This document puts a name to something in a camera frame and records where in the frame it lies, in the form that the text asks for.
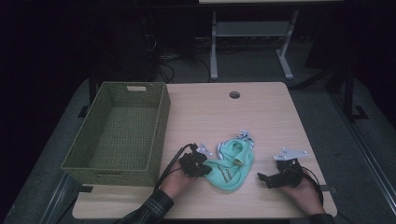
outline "basket handle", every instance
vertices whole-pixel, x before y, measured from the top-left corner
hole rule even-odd
[[[128,91],[147,91],[147,88],[144,86],[127,86],[126,89]]]

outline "green wicker basket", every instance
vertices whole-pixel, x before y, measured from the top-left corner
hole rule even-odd
[[[83,184],[155,186],[170,104],[165,83],[104,82],[61,168]]]

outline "hole in table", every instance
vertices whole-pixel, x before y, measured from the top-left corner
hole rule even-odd
[[[238,99],[241,96],[241,94],[238,91],[231,91],[230,92],[230,97],[233,99]]]

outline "hand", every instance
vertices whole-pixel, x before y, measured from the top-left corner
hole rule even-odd
[[[161,183],[160,189],[174,200],[176,196],[183,191],[183,189],[186,189],[190,184],[195,182],[197,177],[184,175],[178,160],[172,166],[170,172],[171,173]]]
[[[296,205],[307,215],[326,213],[321,205],[318,193],[313,184],[305,177],[301,180],[300,184],[293,188],[290,186],[283,186],[279,188],[282,192],[289,195]]]

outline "gray carpet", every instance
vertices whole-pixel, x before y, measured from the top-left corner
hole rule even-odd
[[[295,75],[293,81],[287,81],[276,59],[276,45],[268,45],[261,50],[240,51],[233,54],[219,54],[218,82],[247,81],[282,81],[288,86],[300,83],[312,77],[318,70],[304,68],[304,62],[310,49],[310,43],[293,42],[287,54],[290,68]],[[209,66],[208,53],[198,55],[206,66]],[[207,82],[207,68],[202,62],[178,60],[167,63],[175,69],[174,83]],[[351,125],[343,118],[339,106],[329,95],[323,78],[304,91],[290,91],[305,131],[318,158],[318,163],[328,185],[338,211],[353,223],[396,223],[396,216],[391,211],[373,174],[368,168],[350,131]],[[55,223],[64,211],[67,211],[60,223],[112,223],[112,220],[77,220],[67,210],[78,194],[80,184],[73,179],[66,179],[68,188],[59,198],[59,206],[50,206],[51,197],[57,189],[63,172],[59,169],[64,156],[72,144],[83,119],[78,113],[89,103],[88,83],[85,81],[66,108],[64,115],[54,130],[35,169],[26,181],[18,199],[10,210],[5,221],[13,223],[40,223],[46,214],[47,223]],[[342,99],[342,93],[335,95]],[[357,120],[354,124],[367,144],[373,150],[389,180],[396,184],[393,171],[396,168],[395,130],[389,125],[382,113],[373,103],[369,92],[356,82],[355,104],[363,107],[369,119]],[[338,215],[337,223],[347,223]],[[306,223],[306,220],[293,220],[292,223]]]

